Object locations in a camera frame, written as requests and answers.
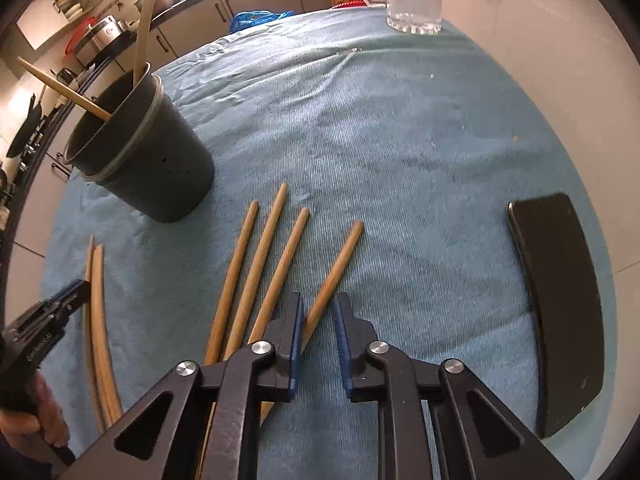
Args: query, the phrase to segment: blue plastic bag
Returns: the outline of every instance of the blue plastic bag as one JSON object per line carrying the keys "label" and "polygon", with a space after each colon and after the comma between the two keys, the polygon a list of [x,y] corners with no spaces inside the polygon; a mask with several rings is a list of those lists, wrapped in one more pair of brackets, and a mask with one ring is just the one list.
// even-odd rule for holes
{"label": "blue plastic bag", "polygon": [[263,23],[274,22],[275,20],[280,20],[282,18],[286,18],[287,16],[293,15],[295,15],[295,12],[293,12],[293,10],[288,10],[287,12],[283,12],[281,14],[274,14],[273,12],[269,12],[268,10],[251,10],[250,12],[238,12],[231,20],[229,33],[233,34],[238,30],[245,30],[246,28],[255,27],[256,25],[261,25]]}

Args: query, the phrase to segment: cabinet handle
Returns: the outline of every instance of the cabinet handle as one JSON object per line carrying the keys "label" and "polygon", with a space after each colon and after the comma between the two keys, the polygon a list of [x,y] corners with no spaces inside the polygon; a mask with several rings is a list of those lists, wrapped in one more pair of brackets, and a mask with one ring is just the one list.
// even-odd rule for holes
{"label": "cabinet handle", "polygon": [[169,49],[165,47],[164,44],[162,44],[162,41],[160,41],[160,34],[156,34],[156,40],[158,40],[158,43],[162,47],[162,50],[164,50],[166,53],[169,53]]}
{"label": "cabinet handle", "polygon": [[58,170],[61,173],[63,173],[65,175],[65,179],[69,180],[69,177],[71,176],[71,172],[65,168],[64,166],[58,164],[57,162],[52,162],[51,163],[51,169],[52,170]]}
{"label": "cabinet handle", "polygon": [[222,14],[222,11],[220,10],[220,6],[218,4],[216,4],[216,10],[218,11],[218,14],[220,15],[220,19],[222,20],[222,22],[226,23],[226,19],[225,19],[224,15]]}

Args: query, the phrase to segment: floor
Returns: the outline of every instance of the floor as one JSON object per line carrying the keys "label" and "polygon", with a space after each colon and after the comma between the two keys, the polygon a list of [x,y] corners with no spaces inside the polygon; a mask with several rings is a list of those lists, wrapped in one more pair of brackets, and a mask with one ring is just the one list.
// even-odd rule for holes
{"label": "floor", "polygon": [[612,408],[587,479],[640,413],[640,66],[597,0],[443,0],[443,16],[518,82],[558,134],[605,235],[618,307]]}

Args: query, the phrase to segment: frying pan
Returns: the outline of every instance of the frying pan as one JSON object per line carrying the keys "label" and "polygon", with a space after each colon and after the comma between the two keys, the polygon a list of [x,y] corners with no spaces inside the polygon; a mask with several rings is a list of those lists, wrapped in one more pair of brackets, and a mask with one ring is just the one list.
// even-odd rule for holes
{"label": "frying pan", "polygon": [[29,102],[29,111],[27,112],[27,118],[18,129],[18,133],[15,134],[14,140],[9,146],[9,150],[6,152],[7,158],[14,158],[14,156],[20,155],[31,136],[36,131],[38,124],[42,118],[42,104],[36,101],[36,94],[31,95],[31,101]]}

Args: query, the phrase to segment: metal screw head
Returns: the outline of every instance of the metal screw head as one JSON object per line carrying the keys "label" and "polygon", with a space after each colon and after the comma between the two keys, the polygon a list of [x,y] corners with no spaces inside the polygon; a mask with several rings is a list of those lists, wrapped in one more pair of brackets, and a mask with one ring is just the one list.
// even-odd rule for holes
{"label": "metal screw head", "polygon": [[182,361],[177,367],[175,367],[175,371],[178,375],[187,376],[191,375],[198,369],[198,365],[193,361]]}
{"label": "metal screw head", "polygon": [[251,345],[251,352],[254,354],[262,355],[271,350],[271,343],[268,341],[256,341]]}
{"label": "metal screw head", "polygon": [[373,343],[369,343],[369,350],[374,354],[386,354],[389,352],[389,344],[384,341],[374,341]]}
{"label": "metal screw head", "polygon": [[447,359],[444,361],[444,369],[450,374],[459,374],[465,369],[465,365],[459,359]]}

